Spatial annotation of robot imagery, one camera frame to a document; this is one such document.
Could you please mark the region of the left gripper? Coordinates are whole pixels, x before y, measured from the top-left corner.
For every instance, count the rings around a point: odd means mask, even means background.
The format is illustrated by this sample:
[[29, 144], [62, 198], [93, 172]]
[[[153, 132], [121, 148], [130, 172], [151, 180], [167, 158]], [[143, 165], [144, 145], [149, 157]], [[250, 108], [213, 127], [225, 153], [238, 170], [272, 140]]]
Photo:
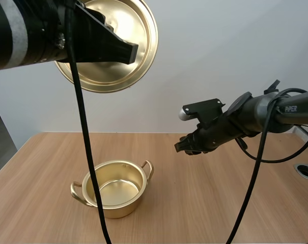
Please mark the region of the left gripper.
[[138, 44], [118, 37], [101, 12], [80, 1], [66, 2], [66, 50], [77, 63], [135, 62]]

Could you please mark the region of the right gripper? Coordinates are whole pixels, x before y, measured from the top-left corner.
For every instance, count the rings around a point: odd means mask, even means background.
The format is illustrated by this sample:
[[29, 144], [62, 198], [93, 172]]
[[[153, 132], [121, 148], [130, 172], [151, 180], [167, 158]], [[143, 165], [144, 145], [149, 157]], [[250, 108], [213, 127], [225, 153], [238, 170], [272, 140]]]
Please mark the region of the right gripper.
[[242, 135], [243, 131], [224, 113], [216, 118], [208, 129], [198, 128], [187, 136], [191, 140], [191, 147], [185, 150], [185, 153], [188, 155], [208, 153]]

